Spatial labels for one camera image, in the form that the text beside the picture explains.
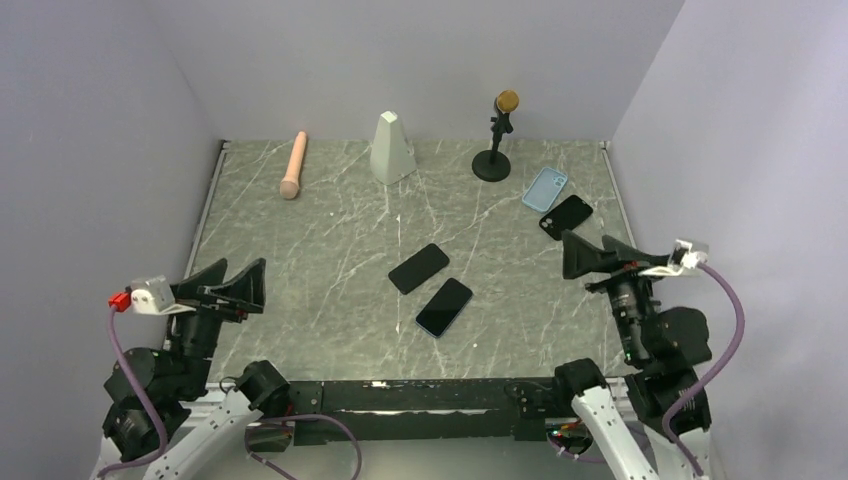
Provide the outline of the black phone case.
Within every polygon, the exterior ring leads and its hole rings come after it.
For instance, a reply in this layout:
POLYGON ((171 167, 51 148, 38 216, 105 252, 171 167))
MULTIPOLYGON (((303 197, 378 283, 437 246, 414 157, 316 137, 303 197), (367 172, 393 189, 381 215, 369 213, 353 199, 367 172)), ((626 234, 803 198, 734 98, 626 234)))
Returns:
POLYGON ((539 227, 554 241, 561 241, 563 231, 574 230, 593 212, 593 207, 582 198, 570 195, 539 220, 539 227))

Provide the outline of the light blue phone case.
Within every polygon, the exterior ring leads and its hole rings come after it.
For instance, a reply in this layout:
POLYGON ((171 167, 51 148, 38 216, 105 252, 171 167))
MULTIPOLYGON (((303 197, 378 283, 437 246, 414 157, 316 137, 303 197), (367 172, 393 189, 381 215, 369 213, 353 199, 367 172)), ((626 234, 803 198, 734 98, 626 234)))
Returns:
POLYGON ((522 196, 522 204, 538 213, 547 213, 568 182, 568 176, 551 167, 536 175, 522 196))

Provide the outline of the black smartphone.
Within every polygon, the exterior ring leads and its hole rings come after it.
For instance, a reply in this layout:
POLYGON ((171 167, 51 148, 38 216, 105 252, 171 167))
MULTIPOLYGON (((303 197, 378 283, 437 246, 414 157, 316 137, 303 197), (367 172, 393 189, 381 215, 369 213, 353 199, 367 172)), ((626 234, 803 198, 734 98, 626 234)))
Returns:
POLYGON ((387 277, 401 294, 407 295, 449 263, 449 256, 439 246, 430 243, 392 269, 387 277))
POLYGON ((455 278, 448 278, 415 318, 415 323, 433 338, 441 338, 473 297, 473 291, 455 278))

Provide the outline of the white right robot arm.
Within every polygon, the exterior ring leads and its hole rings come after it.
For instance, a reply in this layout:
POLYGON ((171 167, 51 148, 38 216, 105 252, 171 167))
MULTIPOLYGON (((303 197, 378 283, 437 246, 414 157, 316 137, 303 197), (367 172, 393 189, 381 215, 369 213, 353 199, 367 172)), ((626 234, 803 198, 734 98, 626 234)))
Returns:
POLYGON ((704 380, 695 371, 713 357, 707 319, 691 307, 662 309, 653 290, 661 279, 695 274, 706 265, 708 248, 677 240, 670 253, 651 255, 611 236, 595 246, 569 230, 561 241, 564 279, 604 277, 585 289, 609 301, 624 361, 635 370, 624 378, 627 398, 655 461, 649 463, 628 429, 618 425, 610 386, 592 361, 556 369, 553 406, 577 415, 619 479, 709 478, 712 418, 704 380))

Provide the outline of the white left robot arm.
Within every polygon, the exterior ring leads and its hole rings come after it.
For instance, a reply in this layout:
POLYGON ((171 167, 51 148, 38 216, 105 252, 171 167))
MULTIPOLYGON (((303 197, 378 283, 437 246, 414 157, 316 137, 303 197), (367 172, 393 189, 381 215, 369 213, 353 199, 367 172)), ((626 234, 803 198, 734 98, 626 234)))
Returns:
POLYGON ((192 413, 188 403, 207 395, 207 379, 225 323, 241 323, 266 305, 266 261, 258 258, 231 279, 221 258, 176 283, 139 278, 108 301, 107 331, 116 355, 104 388, 112 404, 102 425, 95 479, 188 479, 230 436, 259 419, 293 411, 291 385, 268 360, 249 363, 205 420, 176 436, 192 413), (123 349, 115 315, 167 318, 166 344, 123 349))

